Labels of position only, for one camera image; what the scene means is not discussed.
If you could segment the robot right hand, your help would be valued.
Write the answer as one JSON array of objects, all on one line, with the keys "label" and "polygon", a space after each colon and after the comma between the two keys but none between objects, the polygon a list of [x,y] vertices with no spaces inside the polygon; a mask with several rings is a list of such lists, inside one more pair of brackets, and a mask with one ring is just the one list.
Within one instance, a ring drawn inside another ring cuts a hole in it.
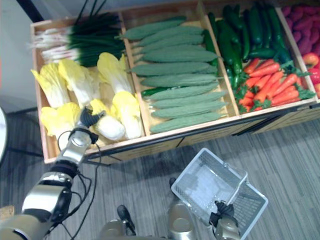
[{"label": "robot right hand", "polygon": [[208,221],[212,226],[217,227],[219,220],[223,218],[227,218],[231,220],[235,219],[234,218],[235,210],[234,210],[233,204],[227,205],[224,202],[217,201],[217,200],[214,203],[217,207],[217,212],[216,213],[211,212],[209,221]]}]

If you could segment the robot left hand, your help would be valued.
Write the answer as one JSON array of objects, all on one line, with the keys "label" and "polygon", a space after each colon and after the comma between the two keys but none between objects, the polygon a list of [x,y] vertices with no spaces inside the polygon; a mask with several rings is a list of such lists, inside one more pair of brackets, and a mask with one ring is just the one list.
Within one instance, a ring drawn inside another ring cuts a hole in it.
[{"label": "robot left hand", "polygon": [[91,109],[89,109],[88,107],[84,107],[78,116],[76,126],[90,128],[98,123],[98,121],[106,115],[105,110],[102,110],[97,114],[92,113],[93,111]]}]

